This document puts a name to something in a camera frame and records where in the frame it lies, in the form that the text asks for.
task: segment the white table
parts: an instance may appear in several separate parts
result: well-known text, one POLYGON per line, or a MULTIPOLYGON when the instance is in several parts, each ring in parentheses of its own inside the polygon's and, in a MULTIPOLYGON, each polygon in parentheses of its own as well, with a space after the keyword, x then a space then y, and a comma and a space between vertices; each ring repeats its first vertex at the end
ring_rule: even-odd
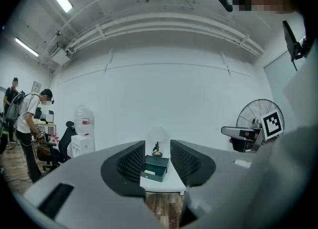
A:
POLYGON ((171 161, 169 161, 168 171, 163 178, 163 182, 140 177, 140 186, 148 192, 172 193, 180 192, 183 195, 186 191, 185 185, 182 183, 178 173, 174 169, 171 161))
POLYGON ((45 124, 43 121, 35 121, 34 123, 38 124, 40 128, 44 128, 47 134, 56 133, 56 125, 54 123, 45 124))

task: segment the black pants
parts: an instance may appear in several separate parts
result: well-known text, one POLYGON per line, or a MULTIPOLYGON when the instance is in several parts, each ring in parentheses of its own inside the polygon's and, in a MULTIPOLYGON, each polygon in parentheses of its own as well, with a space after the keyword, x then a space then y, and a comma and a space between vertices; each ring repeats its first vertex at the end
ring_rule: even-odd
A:
POLYGON ((9 129, 8 129, 8 131, 9 131, 9 140, 10 140, 10 142, 13 142, 13 122, 10 121, 10 120, 6 120, 6 123, 9 125, 9 129))
POLYGON ((31 133, 21 133, 18 130, 16 131, 16 137, 21 143, 21 147, 24 151, 26 157, 26 164, 28 166, 30 178, 32 182, 36 182, 39 178, 41 178, 41 172, 39 170, 38 165, 35 162, 33 148, 30 143, 32 142, 31 133))

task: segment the office chair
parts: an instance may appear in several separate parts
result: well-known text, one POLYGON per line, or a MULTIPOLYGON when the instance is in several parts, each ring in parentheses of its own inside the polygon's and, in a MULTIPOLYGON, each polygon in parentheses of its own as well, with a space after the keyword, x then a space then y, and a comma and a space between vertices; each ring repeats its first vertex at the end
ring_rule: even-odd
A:
POLYGON ((72 121, 68 121, 66 123, 66 127, 67 128, 65 130, 65 133, 59 142, 59 150, 53 148, 56 146, 55 143, 48 142, 50 134, 45 134, 46 142, 42 142, 42 144, 50 148, 51 155, 44 156, 41 153, 37 152, 39 160, 47 163, 47 165, 42 166, 44 171, 46 171, 47 169, 51 171, 58 167, 60 163, 64 163, 65 161, 70 159, 67 153, 67 149, 69 144, 71 143, 71 136, 77 135, 77 133, 72 121))

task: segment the pipe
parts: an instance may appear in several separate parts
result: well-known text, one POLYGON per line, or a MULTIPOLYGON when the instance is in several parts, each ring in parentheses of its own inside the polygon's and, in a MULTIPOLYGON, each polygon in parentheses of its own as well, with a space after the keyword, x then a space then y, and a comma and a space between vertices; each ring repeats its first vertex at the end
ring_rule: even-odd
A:
MULTIPOLYGON (((227 41, 230 41, 230 42, 233 40, 235 43, 237 43, 237 45, 240 45, 240 43, 241 43, 240 39, 235 38, 235 37, 233 37, 231 35, 228 35, 226 33, 223 33, 223 32, 221 32, 219 30, 206 28, 206 27, 204 27, 202 25, 199 25, 199 24, 188 24, 188 23, 182 24, 182 23, 179 23, 179 22, 176 22, 176 21, 168 21, 168 22, 167 21, 157 21, 157 22, 132 24, 132 25, 128 25, 128 26, 125 26, 125 27, 120 27, 120 28, 117 28, 115 30, 111 30, 111 31, 105 32, 103 34, 107 38, 110 35, 115 34, 115 33, 119 33, 121 31, 127 32, 129 29, 145 28, 145 27, 150 27, 150 26, 176 26, 176 27, 184 27, 187 30, 189 30, 191 28, 191 31, 194 31, 194 30, 209 31, 206 34, 209 34, 209 35, 214 34, 214 37, 218 37, 218 38, 222 38, 222 39, 227 38, 227 41)), ((95 36, 95 37, 85 41, 84 43, 74 47, 74 50, 77 51, 79 48, 85 46, 86 44, 91 44, 92 42, 96 41, 99 38, 100 38, 100 36, 95 36)), ((255 54, 257 56, 260 56, 260 54, 256 50, 251 48, 249 45, 243 44, 241 46, 244 49, 252 52, 253 54, 255 54)))
MULTIPOLYGON (((186 19, 186 20, 193 20, 193 21, 198 21, 198 22, 202 22, 202 23, 206 23, 212 26, 216 26, 220 29, 224 29, 234 35, 237 35, 238 37, 244 39, 246 36, 244 34, 242 34, 241 32, 226 26, 224 24, 221 24, 217 21, 214 20, 210 20, 204 17, 200 17, 200 16, 195 16, 195 15, 191 15, 191 14, 183 14, 183 13, 166 13, 166 12, 159 12, 159 13, 147 13, 147 14, 137 14, 137 15, 132 15, 132 16, 128 16, 128 17, 123 17, 121 19, 118 20, 114 20, 111 21, 109 23, 106 23, 104 25, 101 26, 101 29, 106 29, 109 28, 113 25, 118 25, 118 24, 122 24, 125 22, 130 22, 130 21, 136 21, 136 20, 143 20, 143 19, 149 19, 149 18, 179 18, 179 19, 186 19)), ((78 44, 80 41, 84 40, 85 38, 87 38, 88 36, 90 36, 92 33, 88 32, 87 34, 83 35, 82 37, 80 37, 78 40, 74 41, 69 47, 73 47, 74 45, 78 44)), ((250 44, 252 44, 253 46, 255 46, 261 53, 264 53, 264 50, 258 45, 256 44, 254 41, 252 41, 250 38, 247 38, 247 42, 249 42, 250 44)))
MULTIPOLYGON (((221 39, 224 39, 230 43, 233 43, 235 45, 238 45, 239 43, 238 42, 235 42, 234 40, 232 39, 228 39, 228 38, 224 38, 222 36, 219 36, 217 34, 212 34, 212 33, 209 33, 209 32, 206 32, 206 31, 200 31, 200 30, 189 30, 189 28, 171 28, 171 27, 159 27, 159 28, 143 28, 143 29, 137 29, 137 30, 130 30, 130 31, 122 31, 122 32, 119 32, 119 33, 115 33, 115 34, 112 34, 112 35, 109 35, 107 36, 106 38, 112 38, 112 37, 116 37, 116 36, 120 36, 120 35, 124 35, 124 34, 131 34, 131 33, 137 33, 137 32, 145 32, 145 31, 159 31, 159 30, 175 30, 175 31, 186 31, 186 32, 193 32, 193 33, 198 33, 198 34, 203 34, 203 35, 209 35, 209 36, 213 36, 213 37, 217 37, 217 38, 221 38, 221 39)), ((103 37, 99 36, 99 37, 96 37, 94 41, 91 41, 90 43, 86 43, 86 44, 81 44, 80 46, 77 46, 77 51, 78 50, 81 50, 83 49, 84 47, 92 44, 92 43, 95 43, 95 42, 99 42, 103 40, 103 37)), ((256 56, 260 56, 259 54, 255 53, 254 51, 250 51, 251 53, 253 53, 254 55, 256 56)))

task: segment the man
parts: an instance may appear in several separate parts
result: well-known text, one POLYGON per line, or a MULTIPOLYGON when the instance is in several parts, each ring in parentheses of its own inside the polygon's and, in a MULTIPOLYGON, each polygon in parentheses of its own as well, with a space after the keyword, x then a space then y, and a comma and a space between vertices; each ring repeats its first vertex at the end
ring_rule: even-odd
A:
MULTIPOLYGON (((7 113, 9 106, 11 105, 13 99, 18 94, 18 91, 16 88, 18 87, 18 78, 15 77, 12 81, 12 86, 9 87, 4 95, 3 103, 4 103, 4 114, 7 113)), ((9 140, 11 143, 14 143, 13 141, 13 123, 11 121, 7 121, 9 125, 9 140)))
POLYGON ((32 135, 31 131, 37 135, 38 139, 42 135, 38 128, 33 123, 33 116, 36 108, 40 104, 52 104, 53 94, 51 90, 45 89, 40 94, 31 93, 26 95, 19 106, 19 117, 16 120, 16 136, 19 139, 24 154, 26 156, 26 163, 29 170, 29 176, 32 182, 37 181, 41 177, 41 172, 35 162, 33 149, 32 149, 32 135))

